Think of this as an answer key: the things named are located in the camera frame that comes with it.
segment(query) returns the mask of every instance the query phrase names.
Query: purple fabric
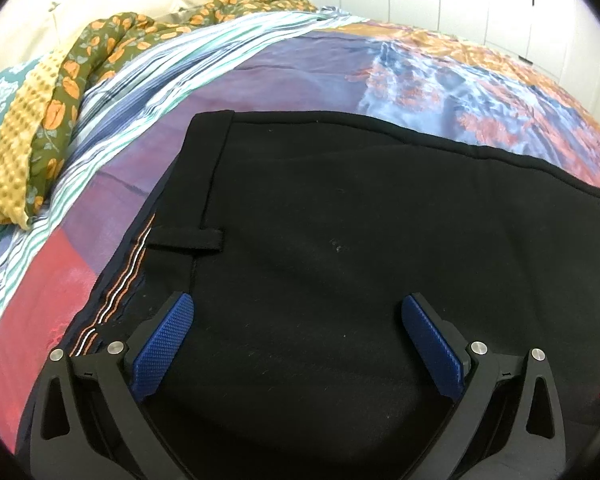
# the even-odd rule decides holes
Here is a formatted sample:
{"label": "purple fabric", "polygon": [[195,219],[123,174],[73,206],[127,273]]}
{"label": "purple fabric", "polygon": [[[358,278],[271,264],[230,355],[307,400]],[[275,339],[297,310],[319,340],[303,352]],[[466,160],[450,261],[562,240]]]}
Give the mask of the purple fabric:
{"label": "purple fabric", "polygon": [[[428,134],[538,156],[567,171],[570,165],[586,168],[595,177],[591,183],[600,183],[600,160],[576,137],[582,133],[574,133],[587,125],[540,89],[391,41],[311,32],[275,43],[195,90],[101,168],[61,224],[94,272],[102,271],[142,200],[178,153],[191,118],[224,109],[366,114]],[[586,134],[586,141],[600,146],[600,139],[591,141]]]}

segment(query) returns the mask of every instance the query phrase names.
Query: striped fabric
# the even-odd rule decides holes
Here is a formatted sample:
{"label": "striped fabric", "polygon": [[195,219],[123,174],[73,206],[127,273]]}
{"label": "striped fabric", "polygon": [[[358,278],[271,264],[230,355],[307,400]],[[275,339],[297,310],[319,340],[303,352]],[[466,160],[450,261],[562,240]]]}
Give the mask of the striped fabric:
{"label": "striped fabric", "polygon": [[144,228],[140,231],[131,251],[129,251],[125,265],[104,294],[103,301],[101,301],[100,307],[91,320],[91,323],[80,332],[80,335],[70,352],[71,356],[84,355],[89,351],[91,345],[98,336],[98,325],[109,321],[122,305],[122,300],[127,293],[134,290],[133,284],[140,277],[139,271],[146,251],[146,239],[151,231],[151,224],[153,221],[154,216],[151,216]]}
{"label": "striped fabric", "polygon": [[32,229],[0,226],[0,318],[27,267],[91,177],[189,93],[266,46],[363,21],[336,10],[252,14],[148,50],[85,96],[70,157]]}

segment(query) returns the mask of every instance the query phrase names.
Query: green floral fabric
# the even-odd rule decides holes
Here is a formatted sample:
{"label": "green floral fabric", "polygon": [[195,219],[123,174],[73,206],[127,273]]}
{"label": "green floral fabric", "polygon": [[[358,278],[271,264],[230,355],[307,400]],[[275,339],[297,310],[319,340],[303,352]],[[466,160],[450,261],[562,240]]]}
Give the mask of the green floral fabric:
{"label": "green floral fabric", "polygon": [[62,63],[45,118],[31,143],[27,216],[38,212],[62,170],[86,89],[113,77],[156,44],[245,14],[279,10],[315,12],[316,8],[308,0],[211,0],[190,9],[182,23],[160,23],[144,14],[123,12],[85,27]]}

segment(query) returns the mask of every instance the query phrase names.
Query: orange stitching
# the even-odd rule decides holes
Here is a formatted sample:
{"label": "orange stitching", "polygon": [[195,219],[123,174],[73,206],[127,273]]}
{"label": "orange stitching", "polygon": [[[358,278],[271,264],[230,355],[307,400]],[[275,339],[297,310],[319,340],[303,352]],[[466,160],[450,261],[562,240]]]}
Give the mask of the orange stitching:
{"label": "orange stitching", "polygon": [[93,344],[93,341],[96,339],[96,337],[98,336],[97,332],[94,332],[91,337],[89,338],[88,343],[84,346],[84,351],[82,355],[86,355],[86,353],[89,351],[89,348],[91,348],[91,345]]}
{"label": "orange stitching", "polygon": [[78,336],[78,339],[76,340],[76,343],[74,345],[74,348],[71,350],[71,355],[73,355],[75,353],[75,351],[77,351],[78,346],[80,346],[80,341],[82,340],[82,338],[84,337],[84,335],[91,330],[92,328],[94,328],[97,324],[97,319],[100,316],[100,314],[103,312],[104,308],[107,306],[107,303],[109,303],[109,299],[113,293],[114,290],[116,290],[116,288],[118,288],[118,285],[120,284],[120,281],[124,278],[126,272],[129,270],[129,267],[131,266],[131,262],[134,260],[134,255],[136,254],[136,251],[138,250],[138,247],[140,246],[140,241],[142,240],[142,238],[144,237],[144,235],[146,234],[147,230],[151,227],[151,224],[154,222],[154,217],[155,217],[155,213],[151,216],[151,218],[149,219],[149,221],[147,222],[146,226],[144,227],[144,230],[140,233],[139,237],[138,237],[138,241],[136,242],[136,244],[134,245],[133,250],[129,253],[129,258],[126,262],[126,267],[125,270],[123,270],[119,275],[118,275],[118,280],[116,281],[115,285],[113,285],[109,291],[107,292],[105,301],[102,303],[102,306],[100,307],[98,313],[94,316],[93,321],[91,322],[91,324],[87,327],[85,327],[82,332],[80,332],[80,335]]}
{"label": "orange stitching", "polygon": [[122,298],[125,297],[125,294],[128,292],[129,287],[131,286],[131,284],[134,282],[134,280],[136,279],[136,276],[138,275],[138,272],[140,271],[140,265],[142,264],[142,260],[144,260],[144,253],[146,252],[146,247],[142,248],[142,253],[140,253],[140,257],[138,258],[138,265],[136,266],[136,270],[134,271],[134,275],[131,277],[131,279],[128,280],[128,282],[126,282],[125,285],[125,290],[123,290],[122,292],[120,292],[120,294],[118,295],[118,299],[116,301],[115,306],[111,309],[111,312],[109,312],[107,314],[107,317],[104,319],[104,323],[106,323],[109,318],[111,316],[113,316],[113,314],[115,313],[115,311],[118,310],[118,306],[120,305],[120,301],[122,301]]}

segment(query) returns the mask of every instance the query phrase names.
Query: pink fabric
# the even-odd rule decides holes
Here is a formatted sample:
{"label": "pink fabric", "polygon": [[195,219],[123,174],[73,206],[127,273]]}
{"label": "pink fabric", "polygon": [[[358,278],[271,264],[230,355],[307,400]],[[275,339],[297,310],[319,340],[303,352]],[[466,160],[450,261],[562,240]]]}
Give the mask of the pink fabric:
{"label": "pink fabric", "polygon": [[[56,229],[33,259],[0,320],[0,436],[11,451],[31,385],[49,351],[84,307],[95,281],[96,275],[62,229]],[[52,308],[58,304],[64,305],[62,312]],[[13,370],[18,380],[11,377]]]}

